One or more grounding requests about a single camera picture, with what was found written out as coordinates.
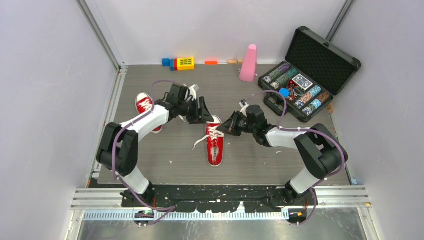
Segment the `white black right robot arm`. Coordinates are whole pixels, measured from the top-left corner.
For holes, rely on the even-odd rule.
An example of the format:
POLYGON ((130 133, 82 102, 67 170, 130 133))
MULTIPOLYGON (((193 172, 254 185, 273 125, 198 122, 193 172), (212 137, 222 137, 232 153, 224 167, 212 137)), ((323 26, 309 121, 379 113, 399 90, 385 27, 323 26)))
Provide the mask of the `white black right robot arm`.
POLYGON ((309 128, 283 128, 270 124, 259 105, 248 105, 235 111, 219 132, 232 136, 252 134, 267 148, 297 150, 304 168, 284 186, 286 202, 299 205, 312 187, 337 171, 344 170, 348 154, 323 124, 309 128))

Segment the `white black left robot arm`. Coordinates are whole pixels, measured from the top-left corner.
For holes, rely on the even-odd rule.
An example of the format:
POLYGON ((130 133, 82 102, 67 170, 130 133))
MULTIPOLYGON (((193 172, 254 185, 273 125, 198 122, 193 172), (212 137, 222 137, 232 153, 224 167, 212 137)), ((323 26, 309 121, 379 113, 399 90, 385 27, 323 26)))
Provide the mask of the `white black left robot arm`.
POLYGON ((199 86, 173 83, 163 98, 152 102, 150 109, 131 120, 108 123, 96 154, 96 161, 111 170, 113 175, 135 193, 134 200, 141 207, 153 202, 152 183, 138 168, 139 142, 154 129, 178 117, 191 124, 205 124, 213 120, 199 86))

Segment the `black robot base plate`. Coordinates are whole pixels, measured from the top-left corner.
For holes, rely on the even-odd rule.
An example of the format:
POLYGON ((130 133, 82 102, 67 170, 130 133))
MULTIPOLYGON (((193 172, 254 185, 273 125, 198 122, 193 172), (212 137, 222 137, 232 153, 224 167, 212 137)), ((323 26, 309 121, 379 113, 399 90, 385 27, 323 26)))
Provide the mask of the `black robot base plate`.
POLYGON ((152 207, 173 213, 276 213, 286 207, 307 210, 317 204, 316 193, 297 194, 280 186, 265 185, 153 185, 143 195, 126 189, 120 193, 124 208, 152 207))

